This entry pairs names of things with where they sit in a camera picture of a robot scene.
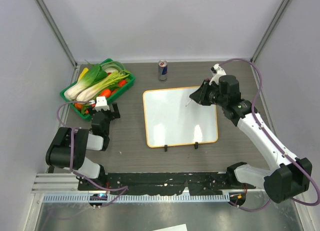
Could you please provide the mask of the whiteboard with orange frame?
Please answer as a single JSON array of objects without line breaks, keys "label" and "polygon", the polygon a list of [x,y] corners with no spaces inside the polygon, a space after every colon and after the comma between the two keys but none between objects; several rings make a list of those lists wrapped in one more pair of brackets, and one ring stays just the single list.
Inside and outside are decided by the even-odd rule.
[{"label": "whiteboard with orange frame", "polygon": [[146,143],[150,148],[210,144],[218,138],[215,105],[189,101],[197,86],[147,90],[143,93]]}]

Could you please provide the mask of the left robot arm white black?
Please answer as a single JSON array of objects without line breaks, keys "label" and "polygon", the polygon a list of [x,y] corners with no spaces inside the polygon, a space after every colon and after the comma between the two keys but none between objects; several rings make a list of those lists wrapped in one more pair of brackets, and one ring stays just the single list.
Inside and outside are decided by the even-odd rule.
[{"label": "left robot arm white black", "polygon": [[113,110],[92,111],[91,129],[60,127],[45,155],[47,165],[70,171],[84,190],[108,190],[108,178],[102,165],[86,157],[87,150],[106,151],[110,143],[110,123],[121,117],[118,105]]}]

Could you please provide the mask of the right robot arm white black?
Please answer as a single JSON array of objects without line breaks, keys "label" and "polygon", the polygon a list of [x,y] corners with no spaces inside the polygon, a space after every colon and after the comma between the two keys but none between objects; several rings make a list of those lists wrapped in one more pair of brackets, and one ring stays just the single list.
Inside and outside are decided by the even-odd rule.
[{"label": "right robot arm white black", "polygon": [[223,75],[218,82],[204,80],[189,98],[202,106],[220,106],[224,116],[240,129],[262,154],[269,169],[238,162],[227,168],[226,184],[233,189],[242,184],[264,189],[275,203],[281,203],[310,186],[312,164],[298,158],[277,139],[264,124],[257,109],[241,97],[239,81],[233,75]]}]

